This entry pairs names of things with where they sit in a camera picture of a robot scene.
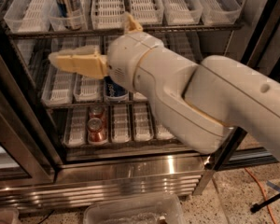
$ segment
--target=terrazzo floor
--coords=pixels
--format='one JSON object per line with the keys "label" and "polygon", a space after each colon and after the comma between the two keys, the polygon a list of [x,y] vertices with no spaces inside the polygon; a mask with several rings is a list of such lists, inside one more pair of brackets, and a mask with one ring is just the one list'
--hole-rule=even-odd
{"label": "terrazzo floor", "polygon": [[[248,168],[260,181],[270,198],[280,188],[280,163]],[[259,186],[245,169],[219,172],[214,175],[200,196],[181,199],[186,223],[207,224],[271,224],[267,208],[251,214],[253,203],[263,201]],[[280,200],[271,204],[276,223],[280,224]],[[56,210],[43,224],[82,224],[86,208]],[[20,215],[22,224],[36,224],[47,214]]]}

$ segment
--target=white robotic arm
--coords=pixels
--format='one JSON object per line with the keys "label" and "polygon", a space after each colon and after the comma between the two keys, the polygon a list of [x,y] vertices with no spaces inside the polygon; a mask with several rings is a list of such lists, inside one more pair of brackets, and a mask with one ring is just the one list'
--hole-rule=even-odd
{"label": "white robotic arm", "polygon": [[109,46],[53,53],[58,68],[84,76],[109,74],[120,86],[148,98],[154,117],[181,142],[213,153],[234,127],[242,127],[280,160],[280,84],[222,56],[198,65],[166,49],[136,26]]}

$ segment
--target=soda can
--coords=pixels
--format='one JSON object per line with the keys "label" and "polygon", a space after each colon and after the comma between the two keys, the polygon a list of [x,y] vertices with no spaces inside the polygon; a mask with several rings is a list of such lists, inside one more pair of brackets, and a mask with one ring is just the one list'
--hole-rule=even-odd
{"label": "soda can", "polygon": [[87,123],[88,143],[91,145],[102,145],[107,141],[106,128],[98,118],[92,118]]}
{"label": "soda can", "polygon": [[110,101],[122,101],[128,97],[128,91],[116,84],[111,77],[105,77],[105,96]]}
{"label": "soda can", "polygon": [[90,107],[90,119],[98,118],[102,121],[103,125],[106,126],[106,114],[105,109],[101,105],[95,105]]}
{"label": "soda can", "polygon": [[71,18],[82,15],[82,6],[80,0],[56,0],[57,7],[60,10],[62,17],[69,18],[69,22],[65,25],[67,29],[78,30],[82,27],[81,22]]}

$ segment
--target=glass door refrigerator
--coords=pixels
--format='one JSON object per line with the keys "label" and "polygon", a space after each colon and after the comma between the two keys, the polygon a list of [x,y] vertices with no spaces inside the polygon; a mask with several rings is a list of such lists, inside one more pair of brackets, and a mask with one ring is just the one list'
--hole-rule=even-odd
{"label": "glass door refrigerator", "polygon": [[[225,55],[270,66],[280,81],[280,56],[261,62],[278,40],[280,0],[80,1],[79,29],[71,31],[55,0],[0,0],[0,207],[32,212],[154,192],[198,195],[216,171],[275,161],[262,147],[237,149],[246,135],[237,128],[216,153],[200,154],[154,119],[142,94],[114,100],[108,81],[58,70],[48,56],[85,45],[106,54],[129,11],[187,59]],[[89,120],[102,110],[97,139]]]}

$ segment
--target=metal base panel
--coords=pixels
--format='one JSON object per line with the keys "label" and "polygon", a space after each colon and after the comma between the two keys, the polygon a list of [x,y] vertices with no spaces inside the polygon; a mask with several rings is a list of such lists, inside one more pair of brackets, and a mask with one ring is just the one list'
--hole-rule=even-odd
{"label": "metal base panel", "polygon": [[0,208],[31,213],[154,192],[185,196],[196,189],[203,174],[201,157],[187,154],[71,167],[62,169],[52,185],[0,189]]}

